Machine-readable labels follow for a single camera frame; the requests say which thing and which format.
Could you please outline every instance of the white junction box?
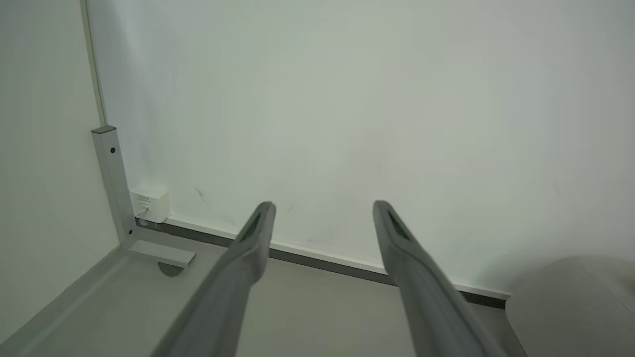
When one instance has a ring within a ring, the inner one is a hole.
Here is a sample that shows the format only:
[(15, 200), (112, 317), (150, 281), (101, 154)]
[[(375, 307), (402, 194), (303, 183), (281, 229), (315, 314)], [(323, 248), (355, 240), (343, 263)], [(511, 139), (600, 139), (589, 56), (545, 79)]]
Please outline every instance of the white junction box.
[(170, 198), (164, 190), (140, 185), (130, 190), (130, 201), (140, 219), (161, 223), (170, 215)]

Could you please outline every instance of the metal bracket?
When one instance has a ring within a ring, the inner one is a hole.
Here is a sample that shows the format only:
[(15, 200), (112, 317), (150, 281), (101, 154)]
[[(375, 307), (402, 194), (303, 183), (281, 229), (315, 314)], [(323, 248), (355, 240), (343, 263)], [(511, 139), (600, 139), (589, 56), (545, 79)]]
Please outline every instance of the metal bracket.
[(135, 222), (132, 210), (126, 171), (121, 157), (121, 148), (117, 137), (117, 128), (105, 125), (92, 131), (97, 161), (102, 172), (110, 212), (117, 230), (119, 245), (131, 252), (154, 257), (162, 264), (186, 268), (196, 253), (171, 248), (134, 237), (133, 233), (141, 229)]

